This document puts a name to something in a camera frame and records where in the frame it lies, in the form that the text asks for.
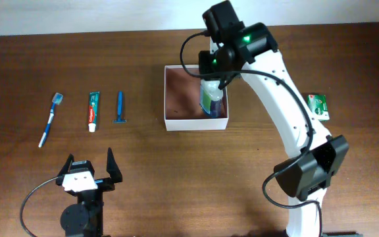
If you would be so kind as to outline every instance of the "colgate logo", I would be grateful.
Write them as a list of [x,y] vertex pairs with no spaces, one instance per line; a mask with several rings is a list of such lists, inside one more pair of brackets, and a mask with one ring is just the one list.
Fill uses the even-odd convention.
[[95,111],[92,106],[90,106],[90,113],[89,113],[89,123],[93,122],[95,120]]

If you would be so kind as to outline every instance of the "wood grain surface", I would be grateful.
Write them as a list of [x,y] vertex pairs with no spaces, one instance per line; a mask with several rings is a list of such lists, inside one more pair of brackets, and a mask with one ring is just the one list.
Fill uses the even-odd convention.
[[[325,232],[379,236],[379,23],[278,26],[270,31],[301,93],[327,95],[333,135],[350,150],[323,203]],[[243,81],[228,87],[224,131],[167,132],[165,65],[179,63],[194,30],[0,37],[0,236],[25,236],[18,213],[26,194],[55,176],[69,153],[103,178],[113,149],[124,182],[104,195],[111,236],[231,236],[281,231],[288,212],[268,203],[263,180],[287,159],[279,134]],[[197,62],[207,38],[194,39]],[[125,96],[125,124],[116,118]],[[100,91],[99,128],[88,132],[89,92]],[[38,143],[55,92],[43,148]],[[286,202],[273,181],[272,197]],[[59,217],[75,198],[50,184],[31,197],[25,221],[38,236],[62,236]]]

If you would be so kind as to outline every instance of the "white box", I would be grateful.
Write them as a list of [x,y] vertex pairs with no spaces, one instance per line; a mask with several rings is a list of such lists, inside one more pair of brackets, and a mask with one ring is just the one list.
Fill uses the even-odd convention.
[[[197,65],[187,68],[199,73]],[[228,92],[223,89],[222,115],[209,118],[199,105],[200,79],[188,75],[182,66],[164,67],[163,115],[167,131],[224,130],[229,121]]]

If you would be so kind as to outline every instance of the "blue razor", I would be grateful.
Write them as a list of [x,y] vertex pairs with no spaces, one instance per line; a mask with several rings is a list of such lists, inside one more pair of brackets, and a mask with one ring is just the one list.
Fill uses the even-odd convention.
[[116,120],[113,121],[113,123],[126,122],[126,120],[122,119],[121,116],[122,116],[122,92],[119,92],[118,93],[118,116]]
[[46,124],[45,132],[43,133],[42,138],[39,142],[39,148],[41,148],[46,141],[46,137],[47,137],[47,134],[49,133],[49,129],[51,127],[53,117],[55,116],[55,106],[59,105],[61,103],[61,101],[63,100],[63,97],[64,96],[61,95],[60,93],[56,93],[52,99],[51,112],[49,114],[49,119],[48,119],[47,124]]

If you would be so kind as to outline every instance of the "white wall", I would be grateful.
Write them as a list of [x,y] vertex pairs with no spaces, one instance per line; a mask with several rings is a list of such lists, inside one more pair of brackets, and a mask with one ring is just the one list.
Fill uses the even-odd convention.
[[[204,28],[220,0],[0,0],[0,35]],[[379,21],[379,0],[233,0],[245,25]]]

